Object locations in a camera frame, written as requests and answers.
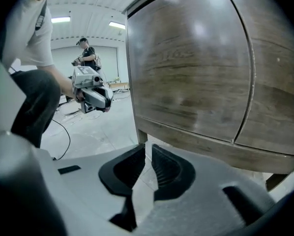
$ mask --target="white t-shirt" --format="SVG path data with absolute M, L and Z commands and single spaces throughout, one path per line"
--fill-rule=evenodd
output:
M 53 64 L 51 53 L 51 13 L 46 9 L 39 30 L 35 25 L 46 0 L 19 0 L 6 19 L 6 37 L 2 63 L 8 69 L 16 58 L 22 65 L 48 66 Z

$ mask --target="fluorescent light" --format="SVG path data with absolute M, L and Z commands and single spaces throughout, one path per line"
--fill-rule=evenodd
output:
M 116 23 L 116 22 L 110 22 L 109 26 L 114 26 L 114 27 L 121 28 L 121 29 L 125 30 L 125 25 L 122 25 L 122 24 L 119 24 L 119 23 Z
M 62 18 L 52 18 L 52 23 L 62 23 L 62 22 L 70 22 L 70 17 L 62 17 Z

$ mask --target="floor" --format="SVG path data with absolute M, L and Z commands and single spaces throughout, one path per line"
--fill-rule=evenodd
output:
M 115 94 L 114 102 L 108 113 L 93 111 L 86 115 L 78 111 L 79 104 L 67 103 L 59 108 L 54 120 L 61 123 L 70 136 L 69 148 L 62 160 L 77 158 L 137 144 L 137 136 L 129 92 Z M 133 188 L 133 204 L 140 224 L 153 207 L 153 192 L 157 190 L 157 180 L 151 167 L 151 144 L 165 144 L 148 136 L 146 143 L 146 165 Z M 62 126 L 52 121 L 42 137 L 41 148 L 52 157 L 59 158 L 66 151 L 69 137 Z M 239 170 L 265 188 L 265 180 L 270 174 Z M 294 172 L 270 192 L 278 201 L 294 189 Z

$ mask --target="white corrugated ceiling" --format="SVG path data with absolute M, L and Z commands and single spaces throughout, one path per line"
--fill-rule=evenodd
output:
M 133 0 L 48 0 L 52 17 L 70 16 L 71 22 L 53 24 L 52 41 L 67 38 L 102 38 L 125 41 L 125 30 L 109 26 L 125 24 L 122 11 Z

